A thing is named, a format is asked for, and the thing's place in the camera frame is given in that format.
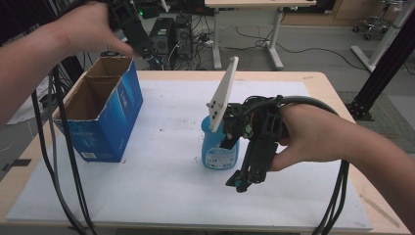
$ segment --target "box flap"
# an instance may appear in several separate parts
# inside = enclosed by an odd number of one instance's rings
[[[131,61],[130,58],[102,57],[89,69],[86,76],[103,77],[121,75],[128,70]]]

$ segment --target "white label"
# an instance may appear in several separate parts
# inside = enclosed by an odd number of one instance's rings
[[[83,153],[82,152],[82,156],[85,159],[97,159],[97,156],[95,156],[94,153]]]
[[[229,168],[235,164],[235,157],[235,148],[211,148],[207,151],[206,165],[217,169]]]

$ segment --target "finger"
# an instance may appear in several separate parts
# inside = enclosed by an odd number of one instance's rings
[[[282,138],[278,141],[278,144],[281,146],[288,146],[290,145],[290,138]]]
[[[296,158],[295,149],[289,146],[281,153],[274,156],[269,171],[279,171],[299,162],[300,161]]]
[[[124,55],[126,57],[129,57],[129,58],[138,58],[138,57],[140,57],[139,55],[134,53],[134,50],[132,49],[132,47],[130,45],[128,45],[125,42],[122,42],[121,40],[119,40],[115,36],[113,36],[112,43],[109,46],[109,51],[119,52],[122,55]]]

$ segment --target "cardboard box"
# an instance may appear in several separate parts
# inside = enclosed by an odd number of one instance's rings
[[[100,58],[64,101],[73,148],[87,162],[119,163],[143,96],[134,62]],[[63,132],[61,114],[53,115]]]

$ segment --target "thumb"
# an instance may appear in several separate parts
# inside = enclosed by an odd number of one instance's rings
[[[129,58],[138,58],[140,55],[134,53],[134,50],[127,43],[119,40],[113,36],[112,43],[109,46],[109,51],[116,51]]]
[[[270,171],[280,171],[288,166],[299,163],[300,161],[296,158],[295,148],[288,146],[286,149],[281,151],[279,154],[275,154],[272,160]]]

